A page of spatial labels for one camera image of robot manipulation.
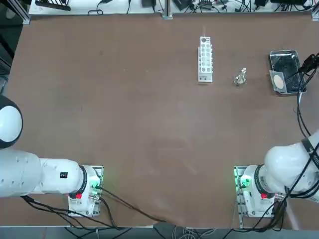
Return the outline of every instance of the round object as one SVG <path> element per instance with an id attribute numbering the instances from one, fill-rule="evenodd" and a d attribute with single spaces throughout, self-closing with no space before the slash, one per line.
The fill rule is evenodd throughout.
<path id="1" fill-rule="evenodd" d="M 284 87 L 284 80 L 279 75 L 274 76 L 274 83 L 278 89 L 282 89 Z"/>
<path id="2" fill-rule="evenodd" d="M 0 95 L 0 148 L 12 146 L 20 137 L 23 127 L 18 106 Z"/>

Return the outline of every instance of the black device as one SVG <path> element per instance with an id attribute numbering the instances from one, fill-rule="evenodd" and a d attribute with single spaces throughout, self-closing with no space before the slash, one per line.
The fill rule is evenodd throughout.
<path id="1" fill-rule="evenodd" d="M 191 0 L 173 0 L 180 11 L 192 4 Z"/>
<path id="2" fill-rule="evenodd" d="M 155 7 L 156 0 L 142 0 L 142 7 Z"/>
<path id="3" fill-rule="evenodd" d="M 304 5 L 307 0 L 270 0 L 272 3 Z"/>
<path id="4" fill-rule="evenodd" d="M 268 0 L 255 0 L 255 5 L 257 6 L 266 6 Z"/>
<path id="5" fill-rule="evenodd" d="M 68 5 L 69 0 L 59 0 L 59 1 L 49 1 L 49 0 L 35 0 L 35 5 L 42 6 L 42 7 L 48 7 L 48 8 L 54 8 L 64 11 L 70 11 L 71 8 Z"/>

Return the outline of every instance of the power adapter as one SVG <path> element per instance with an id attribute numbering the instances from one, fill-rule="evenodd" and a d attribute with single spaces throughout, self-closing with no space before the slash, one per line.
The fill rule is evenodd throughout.
<path id="1" fill-rule="evenodd" d="M 255 5 L 257 6 L 266 6 L 268 0 L 255 0 Z"/>

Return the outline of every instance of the silver object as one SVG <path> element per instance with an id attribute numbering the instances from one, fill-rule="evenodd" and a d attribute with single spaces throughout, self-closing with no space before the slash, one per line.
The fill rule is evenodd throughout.
<path id="1" fill-rule="evenodd" d="M 238 76 L 235 77 L 234 83 L 237 87 L 241 87 L 246 84 L 246 68 L 241 69 L 241 72 Z"/>

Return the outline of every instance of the metal stand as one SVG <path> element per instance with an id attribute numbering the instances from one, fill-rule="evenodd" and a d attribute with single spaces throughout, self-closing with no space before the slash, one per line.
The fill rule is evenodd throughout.
<path id="1" fill-rule="evenodd" d="M 102 192 L 95 186 L 102 186 L 103 166 L 83 165 L 87 172 L 87 184 L 84 192 L 79 197 L 68 195 L 69 210 L 85 214 L 88 217 L 98 216 L 101 212 L 101 201 L 99 200 Z M 78 217 L 78 214 L 69 213 L 70 216 Z"/>
<path id="2" fill-rule="evenodd" d="M 245 228 L 244 226 L 244 216 L 248 216 L 245 199 L 243 196 L 243 192 L 240 188 L 240 178 L 244 174 L 245 169 L 247 166 L 235 166 L 234 167 L 234 177 L 235 177 L 235 186 L 236 186 L 236 193 L 237 193 L 237 206 L 238 206 L 238 216 L 239 216 L 239 227 Z M 273 218 L 275 215 L 274 211 L 272 211 L 270 218 Z"/>
<path id="3" fill-rule="evenodd" d="M 173 19 L 173 14 L 170 12 L 170 0 L 165 0 L 164 12 L 162 13 L 163 19 Z"/>
<path id="4" fill-rule="evenodd" d="M 22 18 L 23 25 L 30 24 L 30 16 L 18 0 L 7 0 L 7 2 L 12 6 L 17 15 L 19 15 Z"/>

